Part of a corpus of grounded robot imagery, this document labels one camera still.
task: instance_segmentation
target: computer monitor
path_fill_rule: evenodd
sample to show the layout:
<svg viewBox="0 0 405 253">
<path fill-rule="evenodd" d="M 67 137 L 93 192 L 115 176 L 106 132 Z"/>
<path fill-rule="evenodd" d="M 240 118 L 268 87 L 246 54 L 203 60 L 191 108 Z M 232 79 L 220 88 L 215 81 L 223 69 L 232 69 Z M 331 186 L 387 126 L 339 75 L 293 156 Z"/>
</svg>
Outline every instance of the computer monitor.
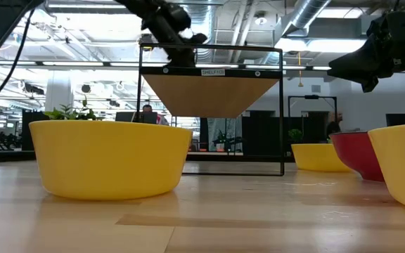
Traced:
<svg viewBox="0 0 405 253">
<path fill-rule="evenodd" d="M 405 124 L 405 113 L 388 113 L 385 117 L 387 118 L 387 127 Z"/>
<path fill-rule="evenodd" d="M 157 124 L 158 114 L 156 112 L 141 112 L 140 123 Z M 115 115 L 116 122 L 136 122 L 135 112 L 117 112 Z"/>
</svg>

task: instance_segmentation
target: wall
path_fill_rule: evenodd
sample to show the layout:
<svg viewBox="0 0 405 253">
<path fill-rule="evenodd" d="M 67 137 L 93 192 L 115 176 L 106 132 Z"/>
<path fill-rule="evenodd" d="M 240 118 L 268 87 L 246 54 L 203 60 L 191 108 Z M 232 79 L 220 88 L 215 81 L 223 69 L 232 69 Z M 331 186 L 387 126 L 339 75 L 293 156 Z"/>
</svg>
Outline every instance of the wall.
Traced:
<svg viewBox="0 0 405 253">
<path fill-rule="evenodd" d="M 329 86 L 330 94 L 338 97 L 338 107 L 343 112 L 342 130 L 386 127 L 385 114 L 405 113 L 405 74 L 380 79 L 370 93 L 363 93 L 360 84 L 341 79 Z"/>
<path fill-rule="evenodd" d="M 299 87 L 299 78 L 288 80 L 284 79 L 284 115 L 288 116 L 288 96 L 312 95 L 311 86 L 321 85 L 321 93 L 315 93 L 319 96 L 330 95 L 330 85 L 325 83 L 322 78 L 302 78 L 303 87 Z M 247 110 L 274 110 L 276 116 L 279 116 L 279 85 L 278 83 L 269 89 L 261 98 L 253 103 Z M 290 114 L 292 117 L 301 116 L 302 111 L 334 111 L 332 100 L 305 100 L 303 98 L 292 98 Z"/>
</svg>

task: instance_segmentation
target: shelf label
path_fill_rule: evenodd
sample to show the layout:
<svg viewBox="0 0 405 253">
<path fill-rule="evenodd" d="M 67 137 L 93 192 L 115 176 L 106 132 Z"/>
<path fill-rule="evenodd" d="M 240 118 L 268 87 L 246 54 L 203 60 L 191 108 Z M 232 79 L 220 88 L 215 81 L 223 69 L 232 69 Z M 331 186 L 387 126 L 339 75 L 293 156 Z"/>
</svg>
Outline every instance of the shelf label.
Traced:
<svg viewBox="0 0 405 253">
<path fill-rule="evenodd" d="M 216 77 L 216 76 L 224 76 L 226 72 L 224 70 L 201 70 L 202 76 L 208 77 Z"/>
</svg>

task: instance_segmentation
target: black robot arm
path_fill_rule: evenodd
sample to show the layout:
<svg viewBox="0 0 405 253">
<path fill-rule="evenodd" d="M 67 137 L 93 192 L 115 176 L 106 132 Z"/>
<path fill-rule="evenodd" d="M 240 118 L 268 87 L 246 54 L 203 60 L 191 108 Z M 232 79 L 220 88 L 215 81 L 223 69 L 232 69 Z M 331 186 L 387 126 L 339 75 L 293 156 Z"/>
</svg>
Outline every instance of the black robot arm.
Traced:
<svg viewBox="0 0 405 253">
<path fill-rule="evenodd" d="M 44 3 L 45 0 L 0 0 L 0 48 L 24 15 Z M 207 37 L 197 34 L 185 39 L 179 33 L 191 25 L 185 10 L 163 0 L 116 0 L 140 17 L 142 29 L 149 29 L 160 43 L 201 44 Z M 169 65 L 195 67 L 194 52 L 191 49 L 167 48 Z"/>
<path fill-rule="evenodd" d="M 201 44 L 207 37 L 204 34 L 193 35 L 186 39 L 179 35 L 191 26 L 190 16 L 177 4 L 163 0 L 116 0 L 126 6 L 133 14 L 142 19 L 142 30 L 149 29 L 160 43 Z M 195 54 L 190 48 L 165 48 L 168 65 L 177 67 L 195 67 Z"/>
<path fill-rule="evenodd" d="M 366 34 L 360 49 L 329 62 L 328 75 L 358 82 L 364 92 L 370 92 L 379 78 L 405 71 L 405 10 L 396 5 L 373 20 Z"/>
</svg>

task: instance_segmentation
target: black metal frame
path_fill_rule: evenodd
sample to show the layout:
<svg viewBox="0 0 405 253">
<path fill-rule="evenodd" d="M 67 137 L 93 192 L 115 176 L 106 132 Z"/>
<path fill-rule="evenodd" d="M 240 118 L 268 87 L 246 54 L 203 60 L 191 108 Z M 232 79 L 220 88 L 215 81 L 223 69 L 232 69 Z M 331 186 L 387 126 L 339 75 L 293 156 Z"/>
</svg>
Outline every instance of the black metal frame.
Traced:
<svg viewBox="0 0 405 253">
<path fill-rule="evenodd" d="M 318 96 L 318 95 L 307 95 L 307 96 L 288 96 L 287 98 L 287 110 L 288 110 L 288 127 L 290 128 L 291 126 L 291 120 L 292 120 L 292 116 L 290 114 L 290 102 L 292 98 L 303 98 L 303 99 L 307 99 L 307 100 L 318 100 L 320 98 L 330 98 L 332 100 L 334 100 L 334 118 L 335 121 L 337 121 L 337 97 L 336 96 Z"/>
<path fill-rule="evenodd" d="M 212 173 L 212 172 L 196 172 L 186 173 L 192 175 L 214 175 L 214 176 L 283 176 L 285 173 L 285 145 L 283 135 L 284 122 L 284 96 L 283 96 L 283 51 L 279 48 L 270 48 L 262 46 L 225 46 L 225 45 L 206 45 L 206 44 L 166 44 L 166 43 L 143 43 L 140 45 L 139 54 L 139 81 L 137 87 L 137 113 L 140 114 L 141 100 L 141 77 L 143 74 L 172 74 L 172 75 L 192 75 L 201 76 L 201 68 L 197 67 L 142 67 L 143 64 L 143 48 L 204 48 L 204 49 L 220 49 L 220 50 L 241 50 L 241 51 L 261 51 L 261 52 L 277 52 L 279 53 L 279 70 L 262 70 L 262 69 L 225 69 L 225 77 L 254 77 L 254 78 L 279 78 L 279 144 L 281 147 L 280 158 L 280 173 L 279 174 L 244 174 L 244 173 Z"/>
</svg>

